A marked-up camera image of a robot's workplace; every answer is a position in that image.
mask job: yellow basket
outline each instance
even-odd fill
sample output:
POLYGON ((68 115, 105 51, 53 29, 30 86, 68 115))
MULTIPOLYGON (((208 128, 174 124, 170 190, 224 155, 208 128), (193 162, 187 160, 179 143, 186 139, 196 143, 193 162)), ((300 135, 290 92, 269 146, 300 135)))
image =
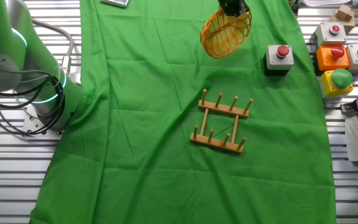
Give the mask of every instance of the yellow basket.
POLYGON ((239 17, 227 16, 223 9, 218 10, 201 30, 200 41, 205 52, 215 59, 233 53, 247 39, 251 21, 250 9, 239 17))

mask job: white cable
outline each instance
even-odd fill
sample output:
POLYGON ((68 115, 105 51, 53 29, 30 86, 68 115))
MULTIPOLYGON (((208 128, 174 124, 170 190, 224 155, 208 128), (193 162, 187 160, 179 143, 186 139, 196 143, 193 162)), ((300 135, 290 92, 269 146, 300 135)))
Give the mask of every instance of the white cable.
POLYGON ((34 78, 34 79, 31 79, 31 80, 26 80, 26 81, 21 81, 19 83, 28 83, 28 82, 32 82, 32 81, 37 81, 37 80, 40 80, 42 78, 48 78, 48 76, 42 76, 42 77, 38 77, 38 78, 34 78))

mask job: green cloth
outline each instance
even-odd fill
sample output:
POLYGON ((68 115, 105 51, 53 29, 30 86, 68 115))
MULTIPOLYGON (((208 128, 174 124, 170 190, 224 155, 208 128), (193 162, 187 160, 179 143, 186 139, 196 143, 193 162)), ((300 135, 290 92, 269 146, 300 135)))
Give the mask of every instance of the green cloth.
MULTIPOLYGON (((318 82, 286 0, 250 0, 249 38, 221 60, 200 44, 215 0, 81 0, 83 98, 42 184, 31 223, 335 223, 331 152, 318 82), (295 64, 266 77, 270 44, 295 64), (241 155, 190 142, 198 100, 245 108, 241 155)), ((210 113, 206 134, 232 132, 210 113)))

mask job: table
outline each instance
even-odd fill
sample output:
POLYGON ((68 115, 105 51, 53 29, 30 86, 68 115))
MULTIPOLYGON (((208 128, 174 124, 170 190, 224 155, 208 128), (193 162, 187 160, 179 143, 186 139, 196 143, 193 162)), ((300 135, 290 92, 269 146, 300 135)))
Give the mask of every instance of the table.
MULTIPOLYGON (((70 78, 80 82, 81 72, 81 27, 80 2, 69 1, 26 1, 30 13, 36 19, 60 26, 74 38, 75 48, 72 55, 70 78)), ((302 7, 298 12, 306 44, 316 26, 328 20, 339 6, 302 7)), ((358 8, 356 27, 348 37, 348 44, 358 43, 358 8)), ((67 51, 68 41, 64 36, 35 27, 41 40, 53 53, 59 63, 67 51)), ((343 102, 358 97, 358 77, 353 83, 354 91, 341 101, 326 103, 326 119, 329 142, 333 157, 333 170, 336 186, 336 213, 338 224, 358 223, 358 164, 347 160, 344 119, 339 110, 343 102)), ((15 104, 9 98, 0 97, 0 102, 15 104)), ((21 110, 4 111, 7 119, 18 127, 24 122, 21 110)), ((28 223, 30 211, 34 208, 45 171, 52 158, 58 141, 46 140, 26 142, 8 134, 0 128, 0 223, 28 223)))

